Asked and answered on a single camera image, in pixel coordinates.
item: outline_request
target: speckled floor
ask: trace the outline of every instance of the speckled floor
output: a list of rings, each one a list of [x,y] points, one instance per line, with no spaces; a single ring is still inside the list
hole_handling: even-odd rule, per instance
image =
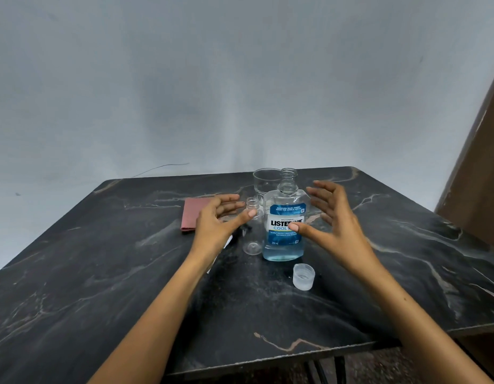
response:
[[[329,384],[336,384],[334,361],[322,360]],[[345,357],[347,384],[422,384],[412,360],[401,348],[358,353]],[[302,364],[227,375],[192,384],[308,384]]]

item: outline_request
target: black marble table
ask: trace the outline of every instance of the black marble table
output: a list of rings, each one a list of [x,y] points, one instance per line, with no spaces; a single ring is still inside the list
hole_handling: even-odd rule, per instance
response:
[[[340,182],[378,257],[452,336],[494,331],[494,251],[352,167],[299,171]],[[0,270],[0,383],[84,383],[183,262],[184,199],[254,193],[251,173],[110,180]],[[319,211],[308,222],[327,226]],[[226,248],[200,282],[167,375],[241,369],[382,348],[395,335],[379,307],[323,250],[295,289],[295,262]]]

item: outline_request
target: person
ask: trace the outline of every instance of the person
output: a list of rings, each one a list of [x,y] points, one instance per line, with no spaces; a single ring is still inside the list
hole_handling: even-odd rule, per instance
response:
[[[332,232],[304,223],[291,223],[290,229],[315,241],[362,282],[390,319],[422,378],[429,383],[492,383],[377,259],[344,188],[325,181],[315,181],[314,186],[307,188],[311,203],[323,212]],[[197,283],[235,229],[256,215],[255,210],[245,209],[221,223],[219,217],[244,206],[238,200],[237,194],[218,195],[201,211],[185,261],[89,383],[160,383]]]

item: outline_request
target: folded pink cloth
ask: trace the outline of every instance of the folded pink cloth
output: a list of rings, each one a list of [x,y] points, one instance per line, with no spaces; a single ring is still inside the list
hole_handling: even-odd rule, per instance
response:
[[[183,218],[181,220],[181,230],[183,232],[195,230],[195,226],[197,223],[197,217],[199,217],[199,212],[211,200],[212,200],[212,197],[186,198],[184,200]]]

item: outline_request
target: gray wall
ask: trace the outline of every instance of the gray wall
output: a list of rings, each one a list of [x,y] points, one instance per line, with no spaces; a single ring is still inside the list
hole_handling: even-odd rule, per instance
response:
[[[354,165],[433,209],[493,77],[494,0],[0,0],[0,267],[167,163]]]

